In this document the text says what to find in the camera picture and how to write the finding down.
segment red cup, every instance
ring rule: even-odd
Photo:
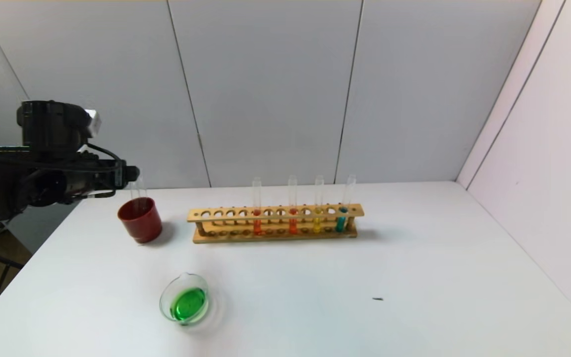
[[[118,218],[129,235],[139,243],[156,239],[163,230],[156,202],[149,197],[135,198],[125,203],[118,210]]]

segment test tube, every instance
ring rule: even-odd
[[[290,175],[290,178],[287,181],[287,189],[289,201],[288,203],[290,204],[290,214],[295,215],[298,213],[296,208],[296,176]],[[290,219],[290,234],[295,235],[296,233],[296,218]]]
[[[343,213],[347,213],[349,210],[349,204],[351,203],[351,196],[354,193],[354,187],[356,186],[356,175],[350,175],[347,177],[347,185],[345,185],[345,191],[343,192],[342,206],[338,209]],[[345,227],[345,217],[338,217],[336,223],[336,231],[343,232]]]
[[[147,188],[142,173],[136,181],[130,181],[129,191],[131,191],[131,200],[133,201],[134,214],[140,216],[147,212]]]
[[[261,177],[255,177],[252,180],[252,215],[261,215]],[[261,220],[256,219],[254,224],[254,234],[261,235]]]
[[[323,213],[323,208],[321,208],[321,206],[323,205],[323,183],[325,183],[325,181],[323,180],[323,175],[319,175],[317,176],[317,179],[314,180],[314,213],[317,214],[321,214]],[[320,233],[321,231],[321,219],[319,217],[313,219],[313,226],[312,226],[312,231],[314,233]]]

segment glass beaker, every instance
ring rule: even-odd
[[[208,285],[197,274],[182,273],[160,296],[160,312],[183,326],[198,323],[208,310]]]

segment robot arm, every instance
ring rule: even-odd
[[[17,110],[23,146],[0,147],[0,221],[28,206],[69,205],[88,197],[111,197],[140,174],[115,154],[88,143],[99,127],[95,111],[73,104],[34,100]],[[100,160],[85,149],[108,154]],[[105,192],[91,194],[93,191]]]

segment wooden test tube rack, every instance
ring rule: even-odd
[[[322,205],[322,213],[314,213],[317,206],[297,206],[297,214],[290,214],[289,206],[261,207],[261,215],[253,216],[252,207],[220,207],[196,208],[188,212],[186,221],[194,222],[197,228],[193,242],[250,242],[250,241],[283,241],[296,239],[354,238],[356,231],[355,217],[365,215],[362,206],[351,204],[347,212],[340,212],[343,207]],[[345,227],[336,231],[339,217],[345,217]],[[320,218],[321,231],[313,232],[313,219]],[[253,231],[254,221],[261,220],[261,235]],[[297,234],[290,233],[290,219],[297,220]]]

